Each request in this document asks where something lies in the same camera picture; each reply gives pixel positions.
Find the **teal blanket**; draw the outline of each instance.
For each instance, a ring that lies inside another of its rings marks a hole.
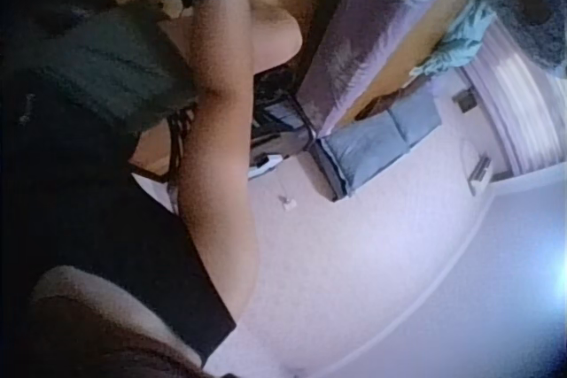
[[[469,0],[436,50],[411,74],[430,75],[452,67],[466,66],[477,55],[482,38],[494,17],[494,11],[484,0]]]

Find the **white object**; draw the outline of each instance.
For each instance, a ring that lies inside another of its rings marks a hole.
[[[293,198],[285,198],[283,201],[283,209],[290,212],[298,206],[298,202]]]
[[[174,212],[174,203],[167,192],[167,185],[165,183],[151,181],[139,174],[132,174],[132,176],[134,176],[134,180],[138,185],[140,185],[140,188],[142,188],[146,194],[162,204],[170,212]]]
[[[472,196],[475,197],[478,194],[482,194],[492,178],[493,161],[486,155],[483,155],[470,174],[469,188]]]
[[[284,157],[281,155],[268,155],[268,161],[259,167],[251,167],[248,170],[248,179],[253,179],[254,177],[262,176],[263,174],[269,172],[276,168],[278,164],[284,161]]]

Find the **curtain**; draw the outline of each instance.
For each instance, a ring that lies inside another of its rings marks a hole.
[[[491,116],[514,175],[565,160],[567,80],[532,63],[498,19],[463,70]]]

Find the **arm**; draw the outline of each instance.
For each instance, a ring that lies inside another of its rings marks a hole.
[[[252,66],[261,73],[292,59],[303,43],[298,21],[290,13],[263,0],[250,0],[252,14]],[[193,17],[161,21],[159,26],[193,67],[188,43]]]
[[[184,146],[180,206],[215,288],[237,319],[258,265],[247,189],[253,104],[249,1],[198,1],[191,51],[200,98]]]

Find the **person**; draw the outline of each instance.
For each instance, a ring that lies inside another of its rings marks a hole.
[[[297,23],[256,0],[195,0],[174,22],[131,3],[64,32],[39,21],[3,40],[3,363],[18,376],[208,376],[258,273],[253,75],[297,53]],[[178,217],[128,159],[194,93]]]

